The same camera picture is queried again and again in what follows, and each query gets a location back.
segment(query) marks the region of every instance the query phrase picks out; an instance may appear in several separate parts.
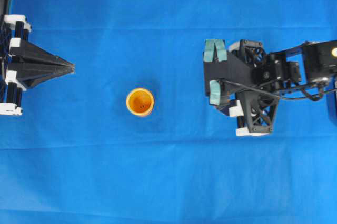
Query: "screw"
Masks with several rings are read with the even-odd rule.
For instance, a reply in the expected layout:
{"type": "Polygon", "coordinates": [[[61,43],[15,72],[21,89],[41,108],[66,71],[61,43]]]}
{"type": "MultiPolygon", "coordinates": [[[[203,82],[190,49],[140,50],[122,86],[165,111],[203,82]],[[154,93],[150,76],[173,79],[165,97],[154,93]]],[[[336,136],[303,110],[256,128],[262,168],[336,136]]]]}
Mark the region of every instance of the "screw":
{"type": "Polygon", "coordinates": [[[270,76],[270,74],[269,74],[268,71],[265,71],[265,72],[263,73],[263,77],[264,77],[265,79],[268,79],[269,76],[270,76]]]}

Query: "orange plastic cup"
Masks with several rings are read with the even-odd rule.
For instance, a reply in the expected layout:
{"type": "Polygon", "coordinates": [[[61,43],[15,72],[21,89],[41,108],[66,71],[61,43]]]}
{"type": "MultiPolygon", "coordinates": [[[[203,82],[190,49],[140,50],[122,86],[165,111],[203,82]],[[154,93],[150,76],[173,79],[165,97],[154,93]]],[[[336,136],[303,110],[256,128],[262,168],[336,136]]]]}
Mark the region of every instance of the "orange plastic cup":
{"type": "Polygon", "coordinates": [[[128,110],[137,116],[148,116],[153,109],[154,98],[150,91],[144,88],[132,90],[126,98],[128,110]]]}

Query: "blue cloth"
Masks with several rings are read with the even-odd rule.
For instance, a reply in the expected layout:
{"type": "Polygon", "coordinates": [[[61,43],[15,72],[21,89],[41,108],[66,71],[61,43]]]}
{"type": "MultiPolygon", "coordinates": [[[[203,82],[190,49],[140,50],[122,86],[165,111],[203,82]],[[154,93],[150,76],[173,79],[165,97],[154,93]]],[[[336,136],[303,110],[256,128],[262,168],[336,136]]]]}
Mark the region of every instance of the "blue cloth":
{"type": "Polygon", "coordinates": [[[337,0],[12,0],[76,73],[0,117],[0,223],[334,223],[333,98],[281,101],[237,138],[204,95],[205,39],[267,51],[337,35],[337,0]],[[152,114],[131,115],[136,87],[152,114]]]}

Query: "robotic arm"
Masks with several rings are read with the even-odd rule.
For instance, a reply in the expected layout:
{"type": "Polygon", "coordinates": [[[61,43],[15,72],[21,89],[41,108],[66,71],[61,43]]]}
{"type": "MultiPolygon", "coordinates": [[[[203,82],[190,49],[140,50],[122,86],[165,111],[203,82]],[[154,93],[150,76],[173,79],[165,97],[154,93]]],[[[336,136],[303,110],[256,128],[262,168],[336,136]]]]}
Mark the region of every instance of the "robotic arm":
{"type": "Polygon", "coordinates": [[[262,136],[273,131],[280,99],[318,101],[337,74],[337,40],[304,44],[267,54],[261,42],[241,40],[225,49],[224,40],[206,40],[204,52],[205,91],[210,105],[237,120],[236,135],[262,136]],[[302,54],[307,83],[302,81],[298,62],[302,54]],[[306,90],[317,89],[314,95],[306,90]],[[285,94],[301,92],[303,97],[285,94]]]}
{"type": "Polygon", "coordinates": [[[73,64],[28,42],[31,30],[24,15],[0,16],[0,115],[22,115],[23,91],[74,71],[73,64]]]}

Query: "white bracket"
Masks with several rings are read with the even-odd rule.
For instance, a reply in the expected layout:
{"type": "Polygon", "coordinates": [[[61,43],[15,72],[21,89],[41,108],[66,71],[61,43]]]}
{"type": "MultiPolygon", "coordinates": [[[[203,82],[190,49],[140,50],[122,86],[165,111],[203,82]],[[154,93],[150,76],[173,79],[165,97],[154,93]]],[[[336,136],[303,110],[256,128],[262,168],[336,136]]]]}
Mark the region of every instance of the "white bracket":
{"type": "Polygon", "coordinates": [[[22,108],[15,103],[0,103],[0,115],[22,115],[22,108]]]}
{"type": "Polygon", "coordinates": [[[32,31],[32,27],[29,24],[29,22],[27,22],[27,18],[25,15],[5,15],[4,21],[5,23],[9,24],[11,30],[15,30],[16,22],[23,22],[24,23],[23,29],[28,29],[29,32],[32,31]]]}
{"type": "Polygon", "coordinates": [[[11,38],[9,42],[9,52],[11,52],[12,47],[20,47],[20,45],[21,45],[21,38],[18,37],[11,38]]]}
{"type": "Polygon", "coordinates": [[[265,136],[265,135],[268,135],[268,133],[249,133],[247,127],[236,129],[236,136],[265,136]]]}
{"type": "Polygon", "coordinates": [[[19,81],[16,79],[16,71],[15,70],[8,70],[6,73],[6,84],[8,85],[10,82],[16,83],[18,88],[21,88],[22,91],[27,91],[27,88],[24,87],[19,81]]]}
{"type": "Polygon", "coordinates": [[[230,117],[244,116],[241,102],[239,100],[236,101],[236,106],[230,107],[230,117]]]}

